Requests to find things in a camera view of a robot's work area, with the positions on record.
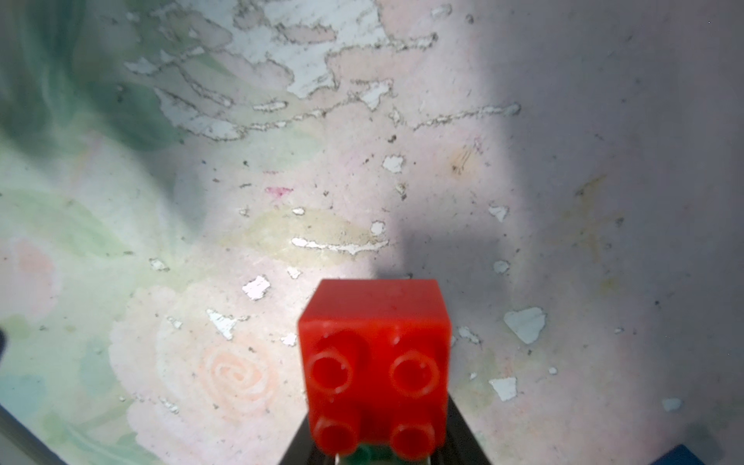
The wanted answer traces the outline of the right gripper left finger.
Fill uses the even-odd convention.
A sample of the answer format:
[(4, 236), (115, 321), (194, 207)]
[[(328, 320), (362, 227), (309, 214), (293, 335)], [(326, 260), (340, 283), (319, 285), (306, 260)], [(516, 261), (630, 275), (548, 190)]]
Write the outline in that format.
[(279, 465), (335, 465), (336, 463), (335, 455), (326, 455), (314, 442), (308, 417), (300, 422), (294, 438), (278, 462)]

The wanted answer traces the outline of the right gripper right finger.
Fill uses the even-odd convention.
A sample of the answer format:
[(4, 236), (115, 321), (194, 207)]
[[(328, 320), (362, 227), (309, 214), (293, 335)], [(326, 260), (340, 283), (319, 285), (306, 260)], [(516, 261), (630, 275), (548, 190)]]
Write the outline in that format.
[(445, 443), (430, 455), (429, 463), (431, 465), (491, 464), (451, 395), (448, 398)]

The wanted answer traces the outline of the green lego brick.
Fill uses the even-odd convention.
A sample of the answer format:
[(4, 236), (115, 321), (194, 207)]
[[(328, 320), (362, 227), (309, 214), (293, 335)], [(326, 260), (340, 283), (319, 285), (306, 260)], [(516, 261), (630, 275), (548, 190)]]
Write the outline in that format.
[(349, 455), (337, 455), (337, 465), (430, 465), (430, 458), (410, 461), (398, 456), (391, 447), (359, 445)]

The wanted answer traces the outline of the red lego brick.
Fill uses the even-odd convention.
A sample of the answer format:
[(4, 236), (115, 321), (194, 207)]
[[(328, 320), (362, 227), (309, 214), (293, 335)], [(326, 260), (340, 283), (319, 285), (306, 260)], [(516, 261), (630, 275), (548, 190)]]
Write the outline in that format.
[(453, 325), (431, 279), (324, 279), (298, 320), (308, 425), (327, 455), (443, 446)]

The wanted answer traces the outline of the blue lego brick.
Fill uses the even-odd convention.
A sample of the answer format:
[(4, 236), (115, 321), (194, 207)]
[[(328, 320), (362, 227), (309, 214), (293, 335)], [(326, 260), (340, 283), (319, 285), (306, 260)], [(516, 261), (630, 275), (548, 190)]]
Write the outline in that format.
[(678, 445), (654, 460), (651, 465), (704, 465), (689, 448)]

